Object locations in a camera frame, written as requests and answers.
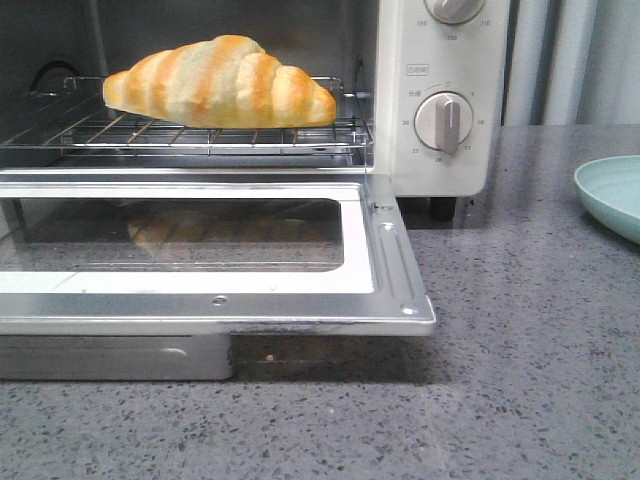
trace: control knob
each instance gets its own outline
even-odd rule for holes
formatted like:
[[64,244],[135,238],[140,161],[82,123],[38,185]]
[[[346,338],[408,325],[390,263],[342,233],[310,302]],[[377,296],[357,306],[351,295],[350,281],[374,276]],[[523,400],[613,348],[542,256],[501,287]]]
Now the control knob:
[[428,147],[453,154],[471,131],[471,105],[457,93],[440,92],[427,98],[416,112],[414,127]]
[[484,2],[485,0],[425,0],[431,15],[448,24],[468,22],[477,15]]

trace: granite countertop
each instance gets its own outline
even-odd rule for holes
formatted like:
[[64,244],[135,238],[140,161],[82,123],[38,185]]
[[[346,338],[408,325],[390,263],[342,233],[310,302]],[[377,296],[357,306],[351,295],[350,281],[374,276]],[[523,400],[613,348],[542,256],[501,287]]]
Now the granite countertop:
[[640,127],[509,127],[451,223],[407,211],[428,338],[236,340],[225,382],[0,383],[0,478],[640,478],[640,247],[574,169]]

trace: wire rack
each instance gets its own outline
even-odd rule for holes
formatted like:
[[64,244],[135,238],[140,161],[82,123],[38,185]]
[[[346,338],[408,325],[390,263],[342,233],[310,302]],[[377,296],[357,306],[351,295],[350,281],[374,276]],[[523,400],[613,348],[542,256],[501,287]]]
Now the wire rack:
[[[189,155],[298,156],[350,154],[372,143],[371,132],[362,115],[339,117],[326,127],[190,128],[109,109],[101,94],[96,93],[101,79],[70,80],[68,92],[27,98],[20,106],[18,128],[14,127],[9,134],[1,134],[0,149],[117,149],[120,154],[123,151],[131,154],[173,151]],[[343,93],[339,78],[316,77],[316,80],[330,84],[339,106],[342,105],[339,110],[360,112],[358,97]]]

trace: oven control panel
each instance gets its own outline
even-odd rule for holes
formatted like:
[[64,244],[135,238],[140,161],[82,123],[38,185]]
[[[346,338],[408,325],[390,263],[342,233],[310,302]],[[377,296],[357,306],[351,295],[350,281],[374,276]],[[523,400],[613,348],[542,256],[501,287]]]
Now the oven control panel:
[[380,8],[376,169],[390,173],[397,196],[476,194],[501,111],[509,2]]

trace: light blue plate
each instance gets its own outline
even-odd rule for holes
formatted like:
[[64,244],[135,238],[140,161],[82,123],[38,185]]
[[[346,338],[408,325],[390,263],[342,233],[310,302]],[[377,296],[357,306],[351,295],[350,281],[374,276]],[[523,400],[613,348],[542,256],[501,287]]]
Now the light blue plate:
[[640,244],[640,156],[593,160],[578,167],[573,178],[595,218]]

